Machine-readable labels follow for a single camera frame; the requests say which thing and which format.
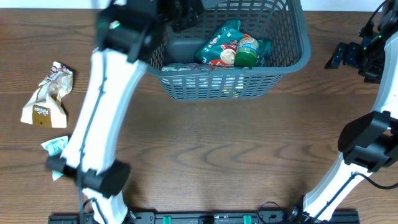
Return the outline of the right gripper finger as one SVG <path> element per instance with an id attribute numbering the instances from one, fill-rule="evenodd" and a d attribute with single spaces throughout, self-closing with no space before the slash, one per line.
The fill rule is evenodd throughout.
<path id="1" fill-rule="evenodd" d="M 350 42 L 346 50 L 344 52 L 343 64 L 349 65 L 351 67 L 360 66 L 361 57 L 360 53 L 363 49 L 363 46 L 354 42 Z"/>
<path id="2" fill-rule="evenodd" d="M 325 64 L 324 69 L 337 69 L 340 63 L 345 60 L 346 53 L 348 50 L 348 44 L 340 42 L 335 51 L 333 52 L 331 58 Z"/>

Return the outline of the green Nescafe coffee bag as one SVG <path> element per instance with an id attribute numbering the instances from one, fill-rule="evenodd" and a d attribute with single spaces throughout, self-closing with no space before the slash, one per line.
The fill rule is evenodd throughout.
<path id="1" fill-rule="evenodd" d="M 240 27 L 240 20 L 232 19 L 226 21 L 195 52 L 194 59 L 203 64 L 216 67 L 234 67 L 238 43 L 243 38 L 243 35 L 247 34 L 240 31 Z M 259 42 L 259 53 L 257 56 L 256 65 L 254 67 L 260 67 L 271 54 L 272 42 L 267 39 L 256 40 Z"/>

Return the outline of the green lid jar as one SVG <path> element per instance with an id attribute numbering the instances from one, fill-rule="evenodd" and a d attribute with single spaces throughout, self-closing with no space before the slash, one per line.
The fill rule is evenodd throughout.
<path id="1" fill-rule="evenodd" d="M 259 42 L 250 35 L 244 34 L 239 41 L 234 60 L 235 67 L 249 67 L 256 65 L 259 53 Z"/>

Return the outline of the teal white sachet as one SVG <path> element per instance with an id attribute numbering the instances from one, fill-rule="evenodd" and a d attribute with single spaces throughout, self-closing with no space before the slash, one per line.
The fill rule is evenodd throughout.
<path id="1" fill-rule="evenodd" d="M 68 136 L 57 137 L 41 144 L 43 149 L 45 149 L 49 156 L 55 156 L 60 154 L 68 144 Z"/>

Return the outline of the Kleenex tissue multipack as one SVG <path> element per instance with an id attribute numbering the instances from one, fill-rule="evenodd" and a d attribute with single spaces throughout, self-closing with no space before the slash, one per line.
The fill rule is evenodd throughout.
<path id="1" fill-rule="evenodd" d="M 171 63 L 162 68 L 172 75 L 159 78 L 165 91 L 176 100 L 238 97 L 248 79 L 238 67 L 199 63 Z"/>

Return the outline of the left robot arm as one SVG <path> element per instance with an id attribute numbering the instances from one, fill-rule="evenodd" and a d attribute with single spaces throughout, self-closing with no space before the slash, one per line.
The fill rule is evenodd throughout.
<path id="1" fill-rule="evenodd" d="M 164 28 L 175 31 L 198 24 L 213 1 L 111 1 L 96 16 L 91 73 L 78 121 L 66 148 L 45 165 L 73 179 L 79 191 L 79 214 L 93 207 L 98 223 L 127 223 L 123 187 L 130 166 L 116 159 L 116 143 L 130 100 L 162 42 Z"/>

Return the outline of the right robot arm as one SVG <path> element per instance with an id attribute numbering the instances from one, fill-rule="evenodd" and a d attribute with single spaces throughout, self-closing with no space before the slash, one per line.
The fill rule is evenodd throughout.
<path id="1" fill-rule="evenodd" d="M 348 123 L 338 139 L 338 157 L 320 183 L 294 205 L 292 223 L 327 223 L 337 206 L 362 181 L 397 162 L 397 0 L 384 1 L 377 30 L 369 19 L 360 44 L 340 43 L 326 69 L 358 69 L 379 85 L 371 111 Z"/>

